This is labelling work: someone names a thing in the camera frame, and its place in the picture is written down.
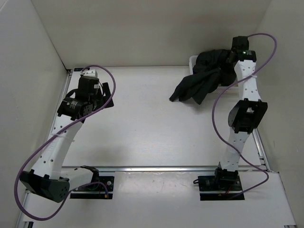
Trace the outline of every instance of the black bracket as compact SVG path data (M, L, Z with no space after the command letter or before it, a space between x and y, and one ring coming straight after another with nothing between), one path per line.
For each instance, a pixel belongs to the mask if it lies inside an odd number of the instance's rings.
M236 183L231 185L231 188L229 189L229 193L227 194L225 194L225 192L227 192L228 189L226 188L220 189L219 186L215 184L215 176L198 176L198 179L193 183L199 184L200 201L245 199L244 194L231 198L237 194L234 193L235 191L240 192L243 190L241 180L239 177L237 177Z
M252 133L260 124L268 104L262 101L240 100L230 111L228 125L235 133Z
M70 199L96 199L96 200L111 200L113 198L114 176L100 176L99 181L102 182L108 192L109 198L105 194L105 188L100 184L95 184L71 192Z
M63 201L68 194L70 183L68 178L50 180L48 175L40 177L30 172L22 171L20 181L33 194L52 200L56 203Z
M249 50L248 37L233 37L231 52L227 58L228 63L237 63L238 61L252 60L256 62L257 56L255 51Z
M102 107L110 96L111 91L107 82L101 84L96 77L81 76L78 87L69 91L62 100L57 110L58 116L67 115L71 120L79 119ZM105 108L113 106L111 99Z

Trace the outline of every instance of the white table surface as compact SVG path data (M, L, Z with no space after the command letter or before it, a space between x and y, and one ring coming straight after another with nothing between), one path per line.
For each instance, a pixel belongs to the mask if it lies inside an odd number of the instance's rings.
M64 166L216 166L225 144L216 136L211 109L218 93L207 95L202 105L193 100L170 102L169 97L188 66L110 67L117 90L114 107L85 121L72 143ZM74 72L68 90L78 85ZM98 70L101 82L112 82ZM228 113L238 94L226 93L216 109L219 132L228 139ZM260 165L252 136L244 156Z
M279 174L270 173L245 200L200 201L194 172L116 172L112 200L68 199L51 220L33 228L284 228L295 225ZM246 189L265 179L240 172ZM30 194L26 208L46 217L59 204Z

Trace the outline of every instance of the white wall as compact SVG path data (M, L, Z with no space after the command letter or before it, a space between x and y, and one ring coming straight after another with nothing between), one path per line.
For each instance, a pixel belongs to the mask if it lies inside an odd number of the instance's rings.
M185 66L255 31L271 0L32 0L66 67Z
M3 4L6 2L6 0L0 0L0 8L3 6Z
M0 34L0 227L10 228L15 177L47 136L66 73L30 0L2 5Z
M259 127L272 169L279 171L294 218L304 227L304 1L273 0L257 32L273 34L277 53L258 76L268 111ZM269 38L251 38L262 63L273 48Z

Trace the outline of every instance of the black mounting plate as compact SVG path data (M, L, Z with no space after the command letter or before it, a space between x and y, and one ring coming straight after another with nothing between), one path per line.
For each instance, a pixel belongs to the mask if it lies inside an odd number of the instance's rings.
M235 185L231 186L230 193L227 195L220 195L219 193L209 193L212 191L226 191L227 189L220 189L218 186L214 185L215 176L198 176L198 184L199 184L199 196L201 201L217 201L217 200L244 200L244 194L241 194L237 197L233 197L237 193L233 193L234 191L242 191L242 184L239 177L237 177L237 181Z
M99 199L99 200L111 200L113 198L114 189L114 176L100 176L99 181L102 182L109 192L109 198L106 197L105 188L102 185L96 184L87 186L84 188L78 188L71 192L70 199Z

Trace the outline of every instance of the black garment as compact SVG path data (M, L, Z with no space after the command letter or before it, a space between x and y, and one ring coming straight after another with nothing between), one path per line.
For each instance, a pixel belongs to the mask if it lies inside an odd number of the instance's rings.
M193 75L186 76L175 88L170 101L186 101L191 97L199 105L208 93L212 93L219 85L228 86L236 80L234 65L226 63L230 50L212 50L199 54Z

